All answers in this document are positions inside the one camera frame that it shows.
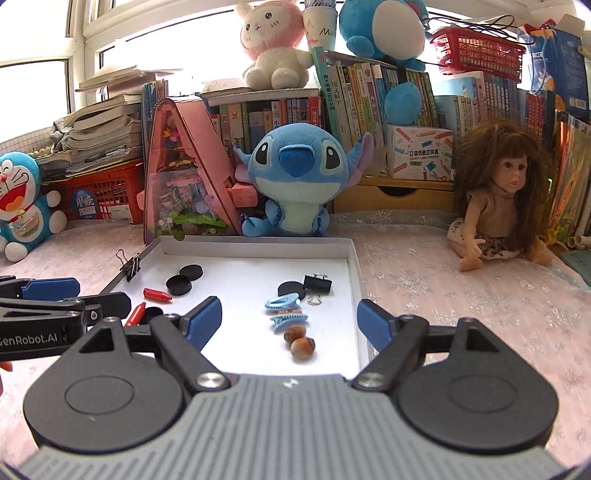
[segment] red basket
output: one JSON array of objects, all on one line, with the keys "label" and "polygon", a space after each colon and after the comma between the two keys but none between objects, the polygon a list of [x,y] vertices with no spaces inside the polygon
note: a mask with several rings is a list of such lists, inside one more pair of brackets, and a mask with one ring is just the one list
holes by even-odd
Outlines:
[{"label": "red basket", "polygon": [[481,70],[521,81],[521,56],[525,47],[470,28],[446,27],[430,40],[437,50],[439,71],[444,74]]},{"label": "red basket", "polygon": [[43,192],[61,193],[62,210],[68,220],[113,219],[142,223],[137,194],[144,189],[144,163],[131,162],[109,170],[90,173],[45,185]]}]

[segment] blue hair clip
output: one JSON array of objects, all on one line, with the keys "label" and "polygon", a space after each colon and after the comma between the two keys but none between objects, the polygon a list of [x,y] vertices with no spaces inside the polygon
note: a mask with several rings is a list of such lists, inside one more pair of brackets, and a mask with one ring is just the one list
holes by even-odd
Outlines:
[{"label": "blue hair clip", "polygon": [[305,313],[282,313],[281,315],[273,315],[271,320],[275,323],[273,327],[273,331],[284,327],[285,325],[289,325],[290,323],[301,323],[305,322],[308,319],[308,316]]},{"label": "blue hair clip", "polygon": [[299,306],[300,296],[298,293],[288,293],[265,302],[265,307],[268,310],[293,310]]}]

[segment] lace tablecloth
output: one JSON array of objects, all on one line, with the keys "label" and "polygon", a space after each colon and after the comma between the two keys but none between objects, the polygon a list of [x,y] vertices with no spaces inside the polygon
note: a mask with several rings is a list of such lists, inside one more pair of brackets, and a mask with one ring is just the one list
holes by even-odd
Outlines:
[{"label": "lace tablecloth", "polygon": [[[460,273],[446,241],[453,218],[440,212],[337,215],[333,235],[353,238],[367,296],[386,310],[452,325],[473,316],[540,371],[557,390],[560,412],[549,451],[566,466],[591,454],[591,289],[560,260],[548,268],[519,258]],[[122,248],[142,250],[140,226],[91,222],[49,239],[1,274],[76,277],[81,295],[95,294],[119,271]],[[22,399],[55,358],[20,361],[2,372],[0,458],[17,465],[35,450]]]}]

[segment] red marker cap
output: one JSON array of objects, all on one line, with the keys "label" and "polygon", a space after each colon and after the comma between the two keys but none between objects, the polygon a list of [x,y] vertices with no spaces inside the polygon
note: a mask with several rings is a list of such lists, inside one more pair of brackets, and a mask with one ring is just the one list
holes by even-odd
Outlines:
[{"label": "red marker cap", "polygon": [[165,291],[152,290],[151,288],[144,289],[144,298],[152,301],[170,301],[173,299]]},{"label": "red marker cap", "polygon": [[133,312],[131,312],[131,315],[129,315],[127,322],[125,322],[125,326],[131,327],[131,326],[139,325],[142,317],[144,316],[145,311],[146,311],[146,302],[143,301],[134,309]]}]

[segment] doll's face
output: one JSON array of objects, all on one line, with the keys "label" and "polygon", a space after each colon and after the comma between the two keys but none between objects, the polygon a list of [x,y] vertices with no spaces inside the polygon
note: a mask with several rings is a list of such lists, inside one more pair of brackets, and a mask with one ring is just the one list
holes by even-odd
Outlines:
[{"label": "doll's face", "polygon": [[503,190],[515,193],[525,186],[527,157],[500,158],[492,173],[492,180]]},{"label": "doll's face", "polygon": [[270,40],[289,23],[289,14],[279,5],[262,5],[255,8],[244,20],[242,44],[246,48]]}]

